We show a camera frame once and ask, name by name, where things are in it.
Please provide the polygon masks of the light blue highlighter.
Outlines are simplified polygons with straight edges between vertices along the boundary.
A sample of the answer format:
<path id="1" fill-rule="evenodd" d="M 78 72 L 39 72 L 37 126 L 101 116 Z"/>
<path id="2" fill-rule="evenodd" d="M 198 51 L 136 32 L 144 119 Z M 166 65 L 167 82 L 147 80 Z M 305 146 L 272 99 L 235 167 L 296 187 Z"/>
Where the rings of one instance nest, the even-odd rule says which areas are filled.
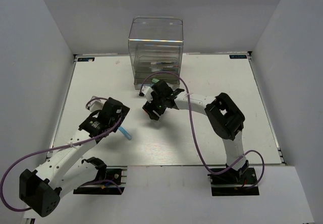
<path id="1" fill-rule="evenodd" d="M 127 138 L 127 140 L 132 139 L 132 136 L 122 126 L 120 126 L 118 130 Z"/>

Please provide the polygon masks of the red gel pen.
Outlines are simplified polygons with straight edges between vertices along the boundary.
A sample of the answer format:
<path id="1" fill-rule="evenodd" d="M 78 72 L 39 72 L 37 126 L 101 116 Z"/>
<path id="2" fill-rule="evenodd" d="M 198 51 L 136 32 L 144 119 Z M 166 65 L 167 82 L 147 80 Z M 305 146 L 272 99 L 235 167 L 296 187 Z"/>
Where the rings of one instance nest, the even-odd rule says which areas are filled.
<path id="1" fill-rule="evenodd" d="M 176 61 L 156 61 L 156 62 L 151 62 L 150 63 L 152 66 L 155 66 L 155 65 L 170 65 L 170 66 L 174 66 L 177 64 Z"/>

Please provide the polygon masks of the clear acrylic drawer organizer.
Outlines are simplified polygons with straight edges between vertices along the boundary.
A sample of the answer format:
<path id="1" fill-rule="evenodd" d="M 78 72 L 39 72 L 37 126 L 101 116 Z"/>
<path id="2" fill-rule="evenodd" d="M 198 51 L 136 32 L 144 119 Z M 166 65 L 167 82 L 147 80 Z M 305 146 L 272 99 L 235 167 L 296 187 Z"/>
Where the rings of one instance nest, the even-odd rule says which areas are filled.
<path id="1" fill-rule="evenodd" d="M 174 17 L 138 16 L 132 21 L 128 51 L 134 76 L 134 87 L 151 85 L 152 79 L 163 79 L 172 88 L 179 86 L 184 47 L 183 21 Z M 174 66 L 155 65 L 156 61 L 176 61 Z M 178 68 L 178 73 L 155 72 L 150 68 Z"/>

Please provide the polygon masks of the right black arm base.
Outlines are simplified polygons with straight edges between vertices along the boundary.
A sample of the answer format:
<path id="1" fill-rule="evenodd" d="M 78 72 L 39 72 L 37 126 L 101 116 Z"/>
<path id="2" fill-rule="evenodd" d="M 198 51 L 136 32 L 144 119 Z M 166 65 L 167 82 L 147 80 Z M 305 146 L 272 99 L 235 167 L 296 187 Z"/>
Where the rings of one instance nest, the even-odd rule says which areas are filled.
<path id="1" fill-rule="evenodd" d="M 257 176 L 253 167 L 249 167 L 238 180 L 229 171 L 221 175 L 207 174 L 207 176 L 210 179 L 212 196 L 259 196 Z"/>

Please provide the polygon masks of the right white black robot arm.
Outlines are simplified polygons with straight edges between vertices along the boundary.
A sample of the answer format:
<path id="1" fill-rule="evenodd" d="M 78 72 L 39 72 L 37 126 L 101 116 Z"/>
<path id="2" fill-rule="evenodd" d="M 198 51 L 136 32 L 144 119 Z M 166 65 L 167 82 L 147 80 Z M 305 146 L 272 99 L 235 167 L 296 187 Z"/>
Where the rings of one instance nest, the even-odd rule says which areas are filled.
<path id="1" fill-rule="evenodd" d="M 228 94 L 204 96 L 190 93 L 188 88 L 173 90 L 164 80 L 158 80 L 152 86 L 142 85 L 139 95 L 146 98 L 143 110 L 155 121 L 159 120 L 167 108 L 188 110 L 194 145 L 204 167 L 212 175 L 228 173 L 228 178 L 234 183 L 245 179 L 249 167 L 242 144 L 245 116 Z M 226 153 L 224 170 L 211 170 L 203 159 L 194 130 L 193 112 L 206 116 L 214 132 L 222 139 Z"/>

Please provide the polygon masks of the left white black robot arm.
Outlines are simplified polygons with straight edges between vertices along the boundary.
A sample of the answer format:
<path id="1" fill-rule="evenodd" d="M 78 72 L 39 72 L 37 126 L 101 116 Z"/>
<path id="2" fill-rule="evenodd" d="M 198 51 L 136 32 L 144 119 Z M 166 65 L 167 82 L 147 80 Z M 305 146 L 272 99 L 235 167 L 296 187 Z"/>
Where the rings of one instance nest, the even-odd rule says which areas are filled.
<path id="1" fill-rule="evenodd" d="M 70 192 L 86 185 L 119 186 L 120 174 L 107 168 L 97 157 L 84 154 L 104 137 L 116 132 L 130 108 L 113 98 L 92 98 L 87 104 L 90 115 L 79 125 L 67 145 L 35 170 L 24 170 L 19 178 L 19 197 L 39 216 L 46 217 Z"/>

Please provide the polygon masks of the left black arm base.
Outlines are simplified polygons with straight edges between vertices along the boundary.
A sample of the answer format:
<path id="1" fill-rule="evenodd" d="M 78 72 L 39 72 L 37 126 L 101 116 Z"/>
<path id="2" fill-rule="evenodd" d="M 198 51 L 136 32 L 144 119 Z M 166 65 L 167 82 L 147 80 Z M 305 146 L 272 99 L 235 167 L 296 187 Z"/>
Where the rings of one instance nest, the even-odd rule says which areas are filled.
<path id="1" fill-rule="evenodd" d="M 108 167 L 103 181 L 85 185 L 73 191 L 74 195 L 122 195 L 127 181 L 126 166 Z"/>

